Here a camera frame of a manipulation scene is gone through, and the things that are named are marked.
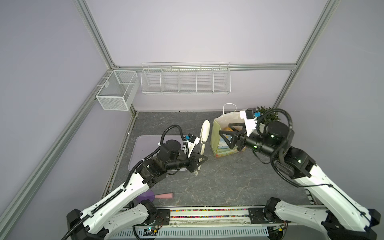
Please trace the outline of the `lavender cutting mat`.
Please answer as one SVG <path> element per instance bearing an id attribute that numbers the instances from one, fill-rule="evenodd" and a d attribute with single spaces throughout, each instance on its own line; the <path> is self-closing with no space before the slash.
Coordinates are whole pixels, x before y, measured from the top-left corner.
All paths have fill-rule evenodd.
<path id="1" fill-rule="evenodd" d="M 157 147 L 159 147 L 160 140 L 161 135 L 143 135 L 137 137 L 129 161 L 128 170 L 131 171 L 139 160 L 142 160 L 156 150 Z"/>

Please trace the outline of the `round orange fake bun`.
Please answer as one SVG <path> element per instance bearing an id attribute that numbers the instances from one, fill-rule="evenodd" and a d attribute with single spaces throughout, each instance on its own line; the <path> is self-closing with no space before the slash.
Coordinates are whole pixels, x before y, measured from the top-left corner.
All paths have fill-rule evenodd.
<path id="1" fill-rule="evenodd" d="M 226 127 L 226 128 L 224 128 L 223 131 L 233 132 L 233 130 L 232 130 L 230 127 Z"/>

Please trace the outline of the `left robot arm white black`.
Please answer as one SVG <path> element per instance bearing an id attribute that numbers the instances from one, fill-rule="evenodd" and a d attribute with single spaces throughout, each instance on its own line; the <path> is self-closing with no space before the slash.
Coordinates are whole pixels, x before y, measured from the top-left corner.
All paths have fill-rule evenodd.
<path id="1" fill-rule="evenodd" d="M 64 240 L 107 240 L 114 234 L 135 225 L 152 224 L 157 208 L 149 200 L 122 212 L 130 202 L 164 180 L 168 172 L 180 169 L 194 173 L 208 158 L 202 154 L 200 138 L 188 137 L 160 141 L 158 148 L 140 160 L 130 171 L 125 182 L 92 206 L 67 214 L 68 232 Z"/>

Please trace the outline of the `white mesh box basket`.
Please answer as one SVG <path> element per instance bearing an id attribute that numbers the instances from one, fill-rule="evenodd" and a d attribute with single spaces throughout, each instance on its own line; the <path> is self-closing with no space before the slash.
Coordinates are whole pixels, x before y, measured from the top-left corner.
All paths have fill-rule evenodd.
<path id="1" fill-rule="evenodd" d="M 96 97 L 105 111 L 129 111 L 139 86 L 136 71 L 113 70 Z"/>

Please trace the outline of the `paper bag with landscape print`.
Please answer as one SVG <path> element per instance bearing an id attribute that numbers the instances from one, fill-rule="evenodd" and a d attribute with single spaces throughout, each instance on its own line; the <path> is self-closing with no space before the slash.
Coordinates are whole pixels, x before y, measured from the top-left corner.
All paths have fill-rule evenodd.
<path id="1" fill-rule="evenodd" d="M 221 158 L 236 154 L 239 151 L 238 147 L 233 149 L 228 147 L 226 140 L 231 141 L 231 135 L 224 135 L 224 139 L 219 134 L 219 131 L 231 132 L 232 129 L 229 127 L 229 124 L 238 124 L 244 123 L 244 120 L 240 117 L 240 112 L 237 111 L 237 106 L 233 103 L 226 103 L 223 105 L 222 113 L 219 117 L 214 119 L 212 132 L 211 132 L 211 148 L 216 158 Z"/>

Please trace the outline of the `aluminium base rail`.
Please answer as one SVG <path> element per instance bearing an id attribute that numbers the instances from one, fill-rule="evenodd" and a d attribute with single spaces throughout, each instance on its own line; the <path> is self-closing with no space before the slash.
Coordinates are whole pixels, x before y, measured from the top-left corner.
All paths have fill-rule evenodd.
<path id="1" fill-rule="evenodd" d="M 134 225 L 265 225 L 296 223 L 316 228 L 325 221 L 328 210 L 323 206 L 294 206 L 283 201 L 271 210 L 266 207 L 156 208 L 153 203 L 139 204 L 117 214 L 106 211 L 89 213 L 84 225 L 90 231 L 120 231 Z"/>

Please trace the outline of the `potted green plant white pot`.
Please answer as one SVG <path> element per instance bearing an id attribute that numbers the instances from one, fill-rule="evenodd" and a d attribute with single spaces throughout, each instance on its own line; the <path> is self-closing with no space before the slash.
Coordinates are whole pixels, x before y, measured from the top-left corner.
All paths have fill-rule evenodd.
<path id="1" fill-rule="evenodd" d="M 266 107 L 266 106 L 256 107 L 257 112 L 260 113 L 261 116 L 263 116 L 266 112 L 268 112 L 271 109 L 272 109 L 271 107 Z M 265 126 L 268 125 L 269 123 L 280 121 L 278 113 L 271 113 L 271 114 L 267 115 L 266 117 L 264 117 L 261 121 L 260 121 L 260 117 L 257 117 L 257 122 L 260 123 L 259 131 L 261 133 L 264 132 Z"/>

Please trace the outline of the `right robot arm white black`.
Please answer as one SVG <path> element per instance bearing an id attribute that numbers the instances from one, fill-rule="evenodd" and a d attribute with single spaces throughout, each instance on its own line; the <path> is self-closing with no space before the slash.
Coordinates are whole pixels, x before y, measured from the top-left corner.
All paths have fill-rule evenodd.
<path id="1" fill-rule="evenodd" d="M 292 122 L 272 122 L 263 131 L 258 125 L 248 128 L 245 123 L 230 124 L 230 128 L 219 131 L 229 148 L 248 148 L 268 157 L 279 177 L 296 188 L 307 189 L 326 207 L 317 211 L 270 198 L 263 209 L 266 220 L 304 225 L 329 240 L 377 239 L 373 227 L 380 223 L 381 214 L 359 205 L 327 177 L 312 157 L 291 145 Z"/>

